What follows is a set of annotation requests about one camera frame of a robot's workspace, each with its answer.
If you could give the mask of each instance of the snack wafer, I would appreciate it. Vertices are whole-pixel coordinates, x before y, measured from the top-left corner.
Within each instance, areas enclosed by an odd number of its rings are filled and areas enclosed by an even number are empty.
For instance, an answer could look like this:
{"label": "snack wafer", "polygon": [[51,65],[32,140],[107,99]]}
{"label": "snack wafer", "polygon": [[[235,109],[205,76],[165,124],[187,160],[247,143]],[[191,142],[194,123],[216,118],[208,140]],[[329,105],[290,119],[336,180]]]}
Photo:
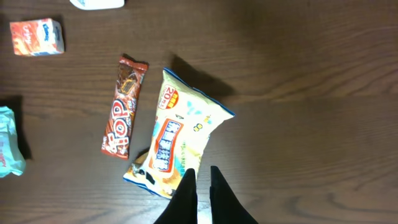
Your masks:
{"label": "snack wafer", "polygon": [[129,158],[132,125],[141,83],[148,65],[121,57],[111,114],[106,124],[101,151],[121,159]]}

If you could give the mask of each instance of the candy bar wrapper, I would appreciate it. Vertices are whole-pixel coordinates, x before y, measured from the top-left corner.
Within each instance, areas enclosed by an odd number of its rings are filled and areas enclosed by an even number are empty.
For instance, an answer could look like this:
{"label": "candy bar wrapper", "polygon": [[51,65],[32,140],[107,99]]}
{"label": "candy bar wrapper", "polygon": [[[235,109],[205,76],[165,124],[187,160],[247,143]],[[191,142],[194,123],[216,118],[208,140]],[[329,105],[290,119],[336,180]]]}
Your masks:
{"label": "candy bar wrapper", "polygon": [[101,151],[107,155],[129,158],[132,125],[136,114],[141,84],[148,65],[120,58],[118,80],[106,125]]}
{"label": "candy bar wrapper", "polygon": [[187,169],[198,172],[210,133],[234,113],[168,68],[163,79],[149,152],[136,159],[123,178],[171,198]]}
{"label": "candy bar wrapper", "polygon": [[0,107],[0,177],[9,173],[21,175],[26,162],[18,149],[14,112]]}
{"label": "candy bar wrapper", "polygon": [[64,52],[61,25],[53,19],[11,22],[10,29],[16,55],[41,56]]}

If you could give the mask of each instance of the wooden table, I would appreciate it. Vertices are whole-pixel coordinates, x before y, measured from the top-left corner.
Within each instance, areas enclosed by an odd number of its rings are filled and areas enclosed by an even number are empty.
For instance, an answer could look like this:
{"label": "wooden table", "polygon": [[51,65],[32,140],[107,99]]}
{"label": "wooden table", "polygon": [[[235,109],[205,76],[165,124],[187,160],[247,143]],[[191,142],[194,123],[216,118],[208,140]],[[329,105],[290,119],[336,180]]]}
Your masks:
{"label": "wooden table", "polygon": [[[0,94],[17,96],[31,154],[0,180],[1,223],[153,223],[168,201],[100,153],[122,53],[150,63],[131,159],[148,147],[162,68],[236,113],[198,173],[210,223],[217,165],[259,223],[398,223],[396,1],[0,1]],[[66,53],[18,57],[8,23],[52,17]]]}

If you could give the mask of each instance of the small box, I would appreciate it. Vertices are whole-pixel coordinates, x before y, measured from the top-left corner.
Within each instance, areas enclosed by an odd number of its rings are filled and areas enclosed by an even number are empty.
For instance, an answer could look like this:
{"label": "small box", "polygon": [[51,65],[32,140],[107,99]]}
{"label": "small box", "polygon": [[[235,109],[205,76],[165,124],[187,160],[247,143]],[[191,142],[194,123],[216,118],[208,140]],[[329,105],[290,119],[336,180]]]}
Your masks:
{"label": "small box", "polygon": [[10,22],[10,28],[16,55],[41,56],[65,51],[61,25],[50,18]]}

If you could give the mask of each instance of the yellow snack bag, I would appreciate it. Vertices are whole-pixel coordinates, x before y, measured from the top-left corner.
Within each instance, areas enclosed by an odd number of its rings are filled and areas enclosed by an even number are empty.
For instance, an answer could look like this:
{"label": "yellow snack bag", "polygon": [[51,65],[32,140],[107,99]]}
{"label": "yellow snack bag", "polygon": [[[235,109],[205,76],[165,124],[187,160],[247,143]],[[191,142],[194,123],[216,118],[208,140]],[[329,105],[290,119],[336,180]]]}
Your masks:
{"label": "yellow snack bag", "polygon": [[149,152],[137,158],[123,178],[171,198],[187,169],[198,172],[210,133],[235,114],[168,68],[163,79]]}

